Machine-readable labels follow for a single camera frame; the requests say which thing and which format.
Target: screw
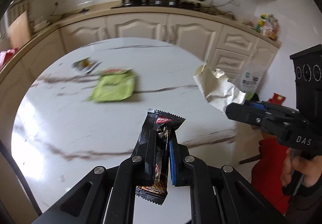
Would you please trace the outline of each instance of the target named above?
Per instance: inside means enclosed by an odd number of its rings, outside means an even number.
[[[232,170],[233,170],[233,168],[232,168],[232,166],[230,166],[230,165],[225,165],[225,166],[223,166],[223,171],[224,172],[232,172]]]
[[[186,162],[194,162],[194,157],[193,156],[186,156],[185,161]]]
[[[141,160],[142,160],[142,158],[140,156],[133,156],[132,157],[133,162],[140,162]]]
[[[95,174],[101,174],[101,173],[103,173],[104,172],[104,168],[103,167],[101,167],[101,166],[98,166],[98,167],[96,167],[95,169],[94,169],[94,173]]]

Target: wooden board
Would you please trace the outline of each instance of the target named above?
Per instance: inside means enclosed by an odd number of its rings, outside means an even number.
[[[12,48],[20,49],[31,40],[27,11],[9,26],[9,35]]]

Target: crumpled paper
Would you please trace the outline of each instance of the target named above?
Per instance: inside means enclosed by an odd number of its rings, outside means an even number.
[[[204,64],[194,73],[194,81],[207,102],[223,113],[225,113],[227,105],[232,102],[244,103],[246,93],[228,82],[225,72],[220,69],[212,71]]]

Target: cabinet door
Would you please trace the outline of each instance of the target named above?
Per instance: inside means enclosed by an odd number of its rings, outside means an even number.
[[[250,56],[258,40],[250,33],[225,25],[217,48]]]
[[[104,17],[79,21],[62,27],[61,31],[67,53],[90,43],[109,39]]]
[[[20,61],[30,79],[35,81],[45,69],[64,55],[59,32],[56,30],[31,48]]]
[[[168,42],[191,52],[199,59],[211,59],[223,24],[202,18],[171,14]]]
[[[21,62],[18,62],[0,83],[0,140],[11,150],[14,118],[25,93],[31,86]]]
[[[265,40],[259,39],[251,56],[251,60],[264,66],[265,70],[268,70],[277,51],[277,47],[271,45]]]
[[[228,73],[240,74],[248,60],[249,57],[246,55],[216,49],[211,67]]]
[[[126,13],[106,18],[111,38],[137,37],[165,41],[165,13]]]

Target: white marble table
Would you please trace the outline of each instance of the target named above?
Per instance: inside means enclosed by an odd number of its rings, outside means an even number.
[[[81,76],[75,61],[91,57],[95,69],[132,67],[133,96],[122,102],[88,101],[98,76]],[[47,210],[95,166],[119,165],[130,156],[149,108],[186,118],[178,142],[213,166],[231,162],[235,123],[203,98],[193,74],[202,62],[171,44],[117,38],[79,48],[47,68],[20,104],[12,155],[42,211]],[[189,188],[171,186],[162,206],[136,197],[134,223],[185,223],[191,218]]]

